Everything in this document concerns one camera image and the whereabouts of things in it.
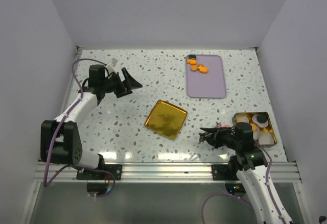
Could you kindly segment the green cookie tin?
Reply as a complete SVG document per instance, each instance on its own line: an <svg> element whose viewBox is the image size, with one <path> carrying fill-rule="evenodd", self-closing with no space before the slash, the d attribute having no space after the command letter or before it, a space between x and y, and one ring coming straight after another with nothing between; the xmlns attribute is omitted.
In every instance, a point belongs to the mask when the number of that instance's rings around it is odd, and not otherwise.
<svg viewBox="0 0 327 224"><path fill-rule="evenodd" d="M232 124L249 123L252 127L253 138L263 147L273 147L277 139L267 112L238 112L232 117Z"/></svg>

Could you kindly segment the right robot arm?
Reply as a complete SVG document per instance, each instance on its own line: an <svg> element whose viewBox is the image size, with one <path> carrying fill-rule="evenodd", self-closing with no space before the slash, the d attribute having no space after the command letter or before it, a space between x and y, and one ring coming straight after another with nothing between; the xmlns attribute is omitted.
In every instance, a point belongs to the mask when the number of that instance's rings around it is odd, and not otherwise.
<svg viewBox="0 0 327 224"><path fill-rule="evenodd" d="M271 179L272 159L253 138L252 126L237 122L233 127L201 128L199 140L214 148L235 151L228 161L227 175L243 185L257 223L294 223Z"/></svg>

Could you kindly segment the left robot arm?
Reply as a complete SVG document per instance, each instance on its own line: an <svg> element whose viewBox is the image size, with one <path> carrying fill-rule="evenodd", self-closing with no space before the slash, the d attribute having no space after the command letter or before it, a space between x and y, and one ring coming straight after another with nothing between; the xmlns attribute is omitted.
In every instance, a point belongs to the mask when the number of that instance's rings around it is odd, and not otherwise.
<svg viewBox="0 0 327 224"><path fill-rule="evenodd" d="M134 89L142 88L142 84L126 68L122 68L121 72L124 80L121 80L118 72L109 70L103 64L89 67L89 77L82 83L75 101L61 115L41 124L42 162L88 168L89 175L97 180L106 175L103 156L83 149L79 127L106 94L114 93L120 98L131 94Z"/></svg>

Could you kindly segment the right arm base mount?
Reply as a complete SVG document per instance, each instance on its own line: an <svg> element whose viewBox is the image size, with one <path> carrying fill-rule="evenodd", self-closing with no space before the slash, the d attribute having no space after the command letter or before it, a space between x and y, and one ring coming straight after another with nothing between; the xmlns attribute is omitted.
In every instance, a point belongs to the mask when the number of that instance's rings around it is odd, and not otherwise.
<svg viewBox="0 0 327 224"><path fill-rule="evenodd" d="M255 170L255 167L244 167L237 162L228 162L227 164L213 164L211 170L214 181L236 181L240 180L246 171Z"/></svg>

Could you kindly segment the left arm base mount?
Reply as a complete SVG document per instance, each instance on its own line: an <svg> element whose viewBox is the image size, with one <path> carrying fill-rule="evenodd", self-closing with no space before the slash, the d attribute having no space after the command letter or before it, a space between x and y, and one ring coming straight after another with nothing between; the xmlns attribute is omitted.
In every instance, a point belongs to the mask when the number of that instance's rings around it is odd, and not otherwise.
<svg viewBox="0 0 327 224"><path fill-rule="evenodd" d="M105 164L102 169L84 169L79 170L76 175L77 180L116 180L121 179L123 166L121 164Z"/></svg>

